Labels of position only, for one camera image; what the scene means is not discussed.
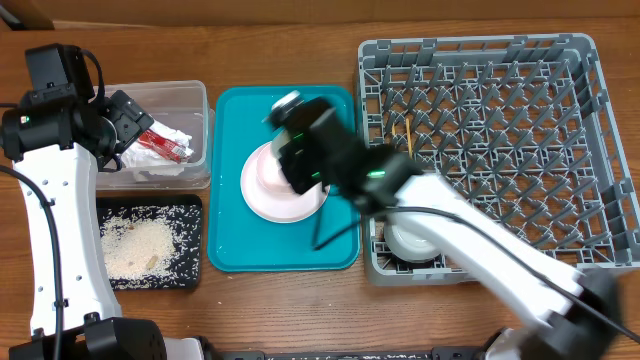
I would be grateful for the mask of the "red ketchup packet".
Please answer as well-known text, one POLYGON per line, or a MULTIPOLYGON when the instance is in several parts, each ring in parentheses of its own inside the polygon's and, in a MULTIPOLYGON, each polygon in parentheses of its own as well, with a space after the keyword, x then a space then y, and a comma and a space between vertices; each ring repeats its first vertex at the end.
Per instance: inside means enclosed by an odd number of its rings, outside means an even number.
POLYGON ((166 160, 182 163, 189 158, 186 148, 179 143, 167 139, 152 130, 146 130, 137 139, 143 147, 153 150, 166 160))

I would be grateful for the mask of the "white napkin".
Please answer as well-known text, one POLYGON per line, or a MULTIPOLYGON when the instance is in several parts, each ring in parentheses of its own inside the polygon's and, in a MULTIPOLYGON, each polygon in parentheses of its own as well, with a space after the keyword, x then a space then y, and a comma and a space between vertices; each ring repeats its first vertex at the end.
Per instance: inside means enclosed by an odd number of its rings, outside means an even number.
POLYGON ((126 168, 144 167, 145 171, 151 175, 174 176, 180 174, 183 171, 182 164, 187 163, 194 153, 194 150, 190 148, 192 137, 180 130, 170 128, 159 121, 155 121, 148 130, 152 130, 184 146, 189 158, 182 163, 166 160, 153 150, 143 147, 136 141, 121 156, 124 166, 126 168))

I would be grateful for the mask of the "large pink plate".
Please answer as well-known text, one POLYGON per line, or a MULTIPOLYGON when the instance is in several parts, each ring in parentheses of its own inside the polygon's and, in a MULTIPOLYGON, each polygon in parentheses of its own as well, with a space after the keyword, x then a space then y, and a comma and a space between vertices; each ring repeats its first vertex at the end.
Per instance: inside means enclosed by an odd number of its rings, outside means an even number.
POLYGON ((300 195, 275 195, 266 191, 258 181, 257 158, 265 144, 257 148, 246 160, 240 178, 245 203, 258 216, 274 223, 295 223, 316 213, 325 203, 330 187, 320 183, 300 195))

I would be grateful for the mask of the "grey bowl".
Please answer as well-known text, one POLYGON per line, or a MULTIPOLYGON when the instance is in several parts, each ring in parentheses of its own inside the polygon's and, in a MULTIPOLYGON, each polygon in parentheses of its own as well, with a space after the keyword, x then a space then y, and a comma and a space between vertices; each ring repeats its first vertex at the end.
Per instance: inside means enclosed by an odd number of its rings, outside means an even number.
POLYGON ((425 263, 441 254, 432 243, 404 230, 398 225, 384 225, 384 240, 392 254, 411 263, 425 263))

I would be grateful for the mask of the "pale green cup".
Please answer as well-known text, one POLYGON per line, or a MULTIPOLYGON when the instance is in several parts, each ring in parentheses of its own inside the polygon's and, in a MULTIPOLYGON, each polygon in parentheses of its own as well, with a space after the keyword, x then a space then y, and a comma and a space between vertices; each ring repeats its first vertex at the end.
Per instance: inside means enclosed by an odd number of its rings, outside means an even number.
POLYGON ((281 150, 290 142, 290 134, 286 129, 281 130, 271 141, 271 152, 276 159, 282 157, 281 150))

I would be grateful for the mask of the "small pink saucer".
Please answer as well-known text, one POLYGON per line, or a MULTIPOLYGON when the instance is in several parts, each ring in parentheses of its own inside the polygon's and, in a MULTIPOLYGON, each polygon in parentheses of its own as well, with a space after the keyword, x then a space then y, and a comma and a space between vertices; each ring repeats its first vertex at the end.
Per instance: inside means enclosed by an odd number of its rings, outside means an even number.
POLYGON ((275 195, 295 193, 281 170, 279 160, 272 153, 270 142, 265 144, 258 155, 257 177, 261 186, 269 193, 275 195))

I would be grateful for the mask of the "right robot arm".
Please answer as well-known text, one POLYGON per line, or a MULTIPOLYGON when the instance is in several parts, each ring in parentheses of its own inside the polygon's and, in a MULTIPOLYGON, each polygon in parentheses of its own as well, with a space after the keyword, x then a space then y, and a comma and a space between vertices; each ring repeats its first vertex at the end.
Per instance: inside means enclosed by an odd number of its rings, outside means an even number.
POLYGON ((638 334, 622 323, 616 280, 576 268, 526 244, 471 206, 440 176, 389 146, 367 147, 332 107, 273 110, 275 153, 293 190, 338 188, 364 217, 436 246, 520 318, 478 353, 480 359, 599 359, 614 338, 638 334))

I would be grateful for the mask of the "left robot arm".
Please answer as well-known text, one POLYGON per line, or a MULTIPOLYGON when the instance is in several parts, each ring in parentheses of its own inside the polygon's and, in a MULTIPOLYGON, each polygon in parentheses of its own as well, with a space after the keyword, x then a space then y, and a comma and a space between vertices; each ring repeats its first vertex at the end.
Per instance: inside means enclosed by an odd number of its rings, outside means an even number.
POLYGON ((1 147, 27 209, 34 267, 29 342, 12 359, 164 359, 151 320, 125 318, 104 263, 96 209, 102 167, 153 123, 125 92, 74 96, 6 111, 1 147))

